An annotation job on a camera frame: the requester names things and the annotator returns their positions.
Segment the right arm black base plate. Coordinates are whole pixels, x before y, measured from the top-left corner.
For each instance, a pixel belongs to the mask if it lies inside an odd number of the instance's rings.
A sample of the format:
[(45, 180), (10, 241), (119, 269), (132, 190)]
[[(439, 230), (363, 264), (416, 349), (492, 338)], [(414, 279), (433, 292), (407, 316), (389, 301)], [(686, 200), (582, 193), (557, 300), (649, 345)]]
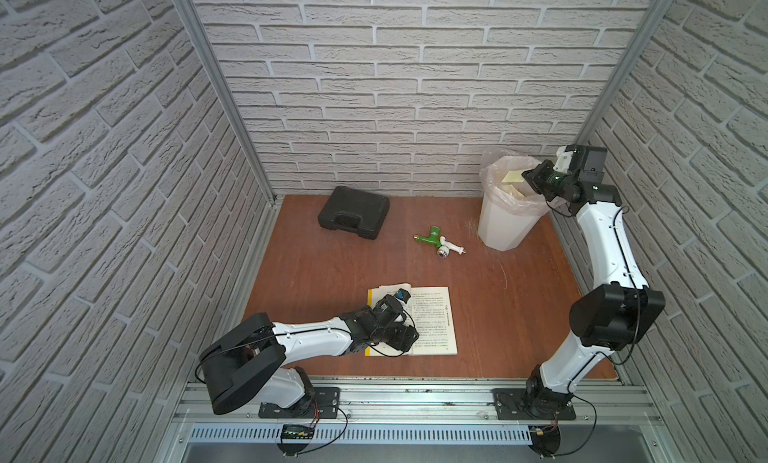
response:
[(572, 394), (543, 389), (538, 392), (523, 388), (498, 388), (491, 391), (497, 418), (504, 420), (574, 421), (576, 413)]

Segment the yellow children's book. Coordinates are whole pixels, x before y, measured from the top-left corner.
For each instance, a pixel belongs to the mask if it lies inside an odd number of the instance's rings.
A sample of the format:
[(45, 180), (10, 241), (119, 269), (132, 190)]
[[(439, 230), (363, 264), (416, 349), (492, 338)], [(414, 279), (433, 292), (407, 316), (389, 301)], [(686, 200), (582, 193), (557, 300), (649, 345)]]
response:
[(408, 283), (379, 286), (368, 291), (368, 305), (374, 307), (384, 296), (394, 296), (400, 289), (408, 291), (411, 295), (405, 310), (415, 320), (407, 317), (407, 324), (415, 326), (419, 332), (418, 340), (406, 355), (456, 356), (458, 348), (449, 289), (413, 287)]

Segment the yellow sticky note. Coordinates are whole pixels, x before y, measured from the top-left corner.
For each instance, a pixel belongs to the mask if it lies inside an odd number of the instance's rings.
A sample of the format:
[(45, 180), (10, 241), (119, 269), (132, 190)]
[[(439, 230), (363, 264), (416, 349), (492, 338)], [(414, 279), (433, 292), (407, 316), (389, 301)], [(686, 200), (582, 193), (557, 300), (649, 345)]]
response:
[(525, 181), (525, 178), (523, 176), (524, 173), (525, 173), (525, 170), (509, 171), (503, 177), (502, 182), (504, 184), (523, 183)]

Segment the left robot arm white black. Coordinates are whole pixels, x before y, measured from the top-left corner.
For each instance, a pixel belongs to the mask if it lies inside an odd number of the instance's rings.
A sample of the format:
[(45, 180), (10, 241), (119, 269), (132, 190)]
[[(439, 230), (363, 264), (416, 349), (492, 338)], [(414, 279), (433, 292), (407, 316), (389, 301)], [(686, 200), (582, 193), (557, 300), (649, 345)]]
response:
[(398, 288), (372, 306), (326, 321), (289, 325), (258, 313), (202, 351), (195, 370), (205, 383), (216, 415), (253, 401), (266, 418), (308, 418), (332, 398), (320, 395), (296, 362), (342, 357), (385, 345), (393, 357), (408, 353), (419, 339), (407, 311), (411, 294)]

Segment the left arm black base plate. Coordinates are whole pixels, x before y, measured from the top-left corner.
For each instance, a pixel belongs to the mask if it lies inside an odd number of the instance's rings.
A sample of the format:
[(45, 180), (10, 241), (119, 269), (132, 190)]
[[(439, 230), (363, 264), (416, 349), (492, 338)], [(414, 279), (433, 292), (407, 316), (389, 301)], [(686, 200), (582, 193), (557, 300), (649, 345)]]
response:
[(339, 387), (314, 387), (288, 408), (262, 403), (258, 416), (261, 419), (335, 419), (340, 394)]

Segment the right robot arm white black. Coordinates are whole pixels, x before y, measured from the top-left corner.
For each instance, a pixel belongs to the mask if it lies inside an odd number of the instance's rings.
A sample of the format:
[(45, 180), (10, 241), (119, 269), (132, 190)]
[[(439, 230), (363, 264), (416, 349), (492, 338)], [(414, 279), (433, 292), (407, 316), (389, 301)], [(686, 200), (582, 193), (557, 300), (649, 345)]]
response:
[(603, 181), (606, 158), (604, 148), (568, 145), (558, 149), (555, 161), (523, 173), (547, 202), (566, 202), (587, 244), (594, 280), (570, 308), (567, 337), (526, 382), (522, 401), (534, 415), (567, 407), (578, 383), (598, 363), (639, 343), (666, 305), (635, 261), (619, 191)]

